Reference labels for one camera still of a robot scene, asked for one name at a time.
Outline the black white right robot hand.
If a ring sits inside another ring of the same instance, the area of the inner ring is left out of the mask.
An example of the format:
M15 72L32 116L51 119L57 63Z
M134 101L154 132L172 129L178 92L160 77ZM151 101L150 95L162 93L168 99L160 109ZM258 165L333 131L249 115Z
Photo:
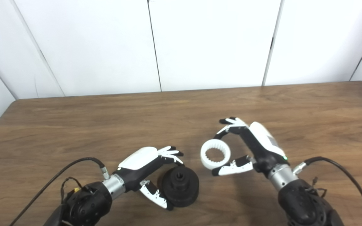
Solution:
M225 126L217 132L214 139L221 140L229 133L237 134L247 145L252 155L239 157L212 169L213 176L238 174L250 170L268 176L276 166L290 166L285 152L279 147L270 132L259 122L248 125L238 117L230 117L220 119L219 123Z

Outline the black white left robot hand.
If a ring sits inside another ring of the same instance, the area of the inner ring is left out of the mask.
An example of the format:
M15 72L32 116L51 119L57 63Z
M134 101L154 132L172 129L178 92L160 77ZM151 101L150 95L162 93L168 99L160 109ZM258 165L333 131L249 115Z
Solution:
M118 169L113 174L119 177L125 193L140 191L158 206L171 211L173 205L147 177L164 164L184 166L184 162L180 159L181 156L183 156L183 153L174 146L161 149L142 147L119 163Z

